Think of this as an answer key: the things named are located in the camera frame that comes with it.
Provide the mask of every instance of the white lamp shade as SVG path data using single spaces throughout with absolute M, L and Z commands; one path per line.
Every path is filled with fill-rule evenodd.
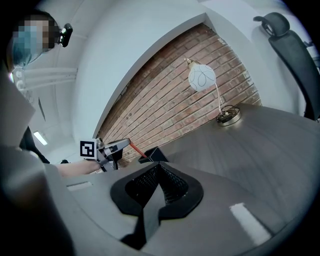
M 200 92 L 216 83 L 216 74 L 207 65 L 194 64 L 189 73 L 190 86 Z

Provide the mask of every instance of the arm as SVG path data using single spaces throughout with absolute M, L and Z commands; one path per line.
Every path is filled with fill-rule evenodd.
M 90 174 L 100 169 L 100 164 L 94 160 L 82 160 L 79 162 L 56 164 L 55 166 L 63 177 Z

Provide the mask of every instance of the white wall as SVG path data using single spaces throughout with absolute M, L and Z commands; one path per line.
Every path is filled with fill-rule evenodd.
M 147 60 L 205 20 L 194 0 L 118 0 L 88 37 L 73 97 L 73 136 L 92 138 L 122 89 Z
M 54 150 L 43 153 L 43 155 L 49 160 L 51 164 L 60 164 L 63 159 L 68 162 L 81 161 L 83 158 L 80 157 L 79 147 L 73 139 L 66 141 L 60 147 L 56 147 Z
M 207 7 L 207 24 L 211 26 L 235 51 L 249 71 L 266 107 L 303 115 L 305 101 L 293 76 L 268 42 L 255 16 L 278 11 L 286 14 L 279 1 L 210 0 L 202 2 Z M 302 31 L 297 22 L 291 29 Z

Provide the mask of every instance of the red handle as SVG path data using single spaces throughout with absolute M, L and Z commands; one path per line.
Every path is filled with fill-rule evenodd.
M 132 141 L 130 141 L 130 146 L 133 147 L 135 151 L 137 151 L 141 156 L 143 156 L 144 158 L 147 158 L 147 156 L 144 153 L 142 153 L 141 150 L 132 143 Z

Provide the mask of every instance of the ceiling light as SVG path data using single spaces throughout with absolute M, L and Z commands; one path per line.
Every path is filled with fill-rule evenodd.
M 33 135 L 42 143 L 42 145 L 45 146 L 48 144 L 44 137 L 42 137 L 42 135 L 38 131 L 34 132 Z
M 12 73 L 9 74 L 9 79 L 12 83 L 15 83 L 14 81 L 14 75 Z

